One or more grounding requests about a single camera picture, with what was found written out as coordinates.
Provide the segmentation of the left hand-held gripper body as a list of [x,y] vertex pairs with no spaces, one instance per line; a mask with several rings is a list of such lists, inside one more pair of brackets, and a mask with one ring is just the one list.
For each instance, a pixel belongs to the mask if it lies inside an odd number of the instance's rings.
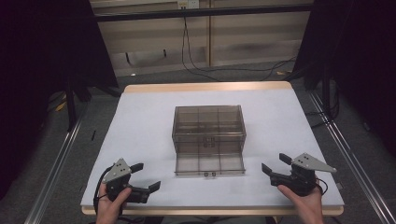
[[132,175],[130,167],[124,159],[119,159],[113,164],[103,179],[106,184],[106,195],[109,200],[114,201],[124,189],[130,188],[132,192],[126,200],[127,203],[146,203],[150,191],[133,187],[129,183]]

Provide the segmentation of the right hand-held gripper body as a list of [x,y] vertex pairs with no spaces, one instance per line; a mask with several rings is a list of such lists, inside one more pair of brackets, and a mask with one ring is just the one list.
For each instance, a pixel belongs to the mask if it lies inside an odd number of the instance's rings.
[[336,173],[337,170],[310,154],[303,153],[292,159],[289,175],[274,173],[270,177],[272,186],[283,185],[299,196],[307,196],[318,185],[316,171]]

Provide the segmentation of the transparent grey drawer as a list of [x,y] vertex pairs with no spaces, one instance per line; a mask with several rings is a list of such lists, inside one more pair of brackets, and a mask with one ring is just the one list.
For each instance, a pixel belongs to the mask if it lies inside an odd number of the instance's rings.
[[246,172],[240,153],[177,155],[176,175],[217,177],[243,175]]

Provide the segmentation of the transparent grey drawer cabinet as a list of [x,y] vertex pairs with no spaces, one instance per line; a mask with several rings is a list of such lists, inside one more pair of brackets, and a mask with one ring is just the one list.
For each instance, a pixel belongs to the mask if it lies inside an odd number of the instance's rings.
[[172,139],[176,154],[241,153],[246,137],[240,105],[175,108]]

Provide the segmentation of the person's right hand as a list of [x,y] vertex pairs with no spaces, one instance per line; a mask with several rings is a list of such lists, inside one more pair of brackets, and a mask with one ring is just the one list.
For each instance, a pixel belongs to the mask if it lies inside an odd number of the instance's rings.
[[277,189],[294,204],[304,224],[324,224],[320,188],[314,188],[307,196],[299,196],[283,185],[277,186]]

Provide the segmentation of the person's left hand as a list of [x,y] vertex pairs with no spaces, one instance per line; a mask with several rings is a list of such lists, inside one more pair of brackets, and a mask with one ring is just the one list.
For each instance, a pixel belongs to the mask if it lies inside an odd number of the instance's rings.
[[115,224],[120,214],[120,209],[124,206],[131,192],[130,188],[126,188],[114,201],[111,201],[106,196],[106,185],[102,184],[99,188],[96,224]]

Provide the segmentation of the black stand leg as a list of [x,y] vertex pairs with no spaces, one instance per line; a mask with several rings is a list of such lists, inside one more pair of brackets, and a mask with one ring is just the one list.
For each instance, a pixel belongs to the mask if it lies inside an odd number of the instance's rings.
[[72,83],[70,77],[67,77],[65,80],[65,96],[66,96],[66,104],[67,104],[67,112],[68,112],[67,131],[71,132],[76,125],[77,114],[76,114],[74,93],[72,90]]
[[330,76],[328,72],[328,67],[324,67],[322,76],[322,103],[325,114],[328,118],[331,116],[331,106],[330,106]]

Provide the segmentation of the black curtain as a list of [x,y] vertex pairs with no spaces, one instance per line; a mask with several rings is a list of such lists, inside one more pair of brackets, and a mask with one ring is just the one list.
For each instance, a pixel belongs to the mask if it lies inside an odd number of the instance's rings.
[[396,158],[396,0],[314,0],[293,76],[332,77]]
[[52,94],[116,88],[90,0],[0,0],[0,200],[35,149]]

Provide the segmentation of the black horizontal bar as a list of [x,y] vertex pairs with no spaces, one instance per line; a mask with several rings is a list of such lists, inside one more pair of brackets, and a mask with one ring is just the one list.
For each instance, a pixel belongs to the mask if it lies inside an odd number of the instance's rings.
[[289,13],[306,12],[313,8],[312,4],[297,5],[274,5],[259,7],[214,7],[200,9],[175,9],[136,13],[105,13],[95,14],[94,19],[98,22],[107,21],[140,21],[174,18],[195,18],[208,16],[229,16],[245,14]]

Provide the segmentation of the metal floor rail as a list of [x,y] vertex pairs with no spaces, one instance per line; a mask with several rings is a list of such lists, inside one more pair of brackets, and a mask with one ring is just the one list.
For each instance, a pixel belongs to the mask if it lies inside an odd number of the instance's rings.
[[364,171],[361,163],[358,161],[358,158],[355,156],[353,150],[343,136],[342,132],[339,130],[337,124],[333,119],[328,118],[328,116],[325,114],[322,100],[315,92],[310,92],[309,96],[315,109],[319,112],[321,119],[324,121],[326,128],[330,132],[332,139],[334,140],[335,144],[343,155],[344,160],[348,164],[351,172],[359,183],[366,198],[370,202],[371,206],[374,208],[375,213],[379,217],[381,223],[396,224],[396,216],[392,214],[388,204],[386,203],[386,200],[380,194],[377,187],[374,185],[370,177]]
[[67,160],[68,154],[72,146],[74,145],[75,139],[78,136],[81,121],[85,117],[88,107],[88,103],[85,103],[81,106],[81,109],[79,110],[77,115],[77,120],[67,132],[60,151],[56,157],[56,160],[52,164],[46,181],[38,196],[35,198],[33,207],[30,210],[27,218],[25,219],[24,224],[40,224],[42,217],[44,216],[47,206],[50,202],[53,191],[55,190],[55,187],[59,180],[60,173],[64,168],[64,164]]

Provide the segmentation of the white wall socket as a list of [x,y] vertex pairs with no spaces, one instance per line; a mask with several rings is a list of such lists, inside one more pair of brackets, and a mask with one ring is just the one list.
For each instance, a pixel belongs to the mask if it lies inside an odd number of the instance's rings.
[[199,0],[177,0],[179,9],[197,9],[200,7]]

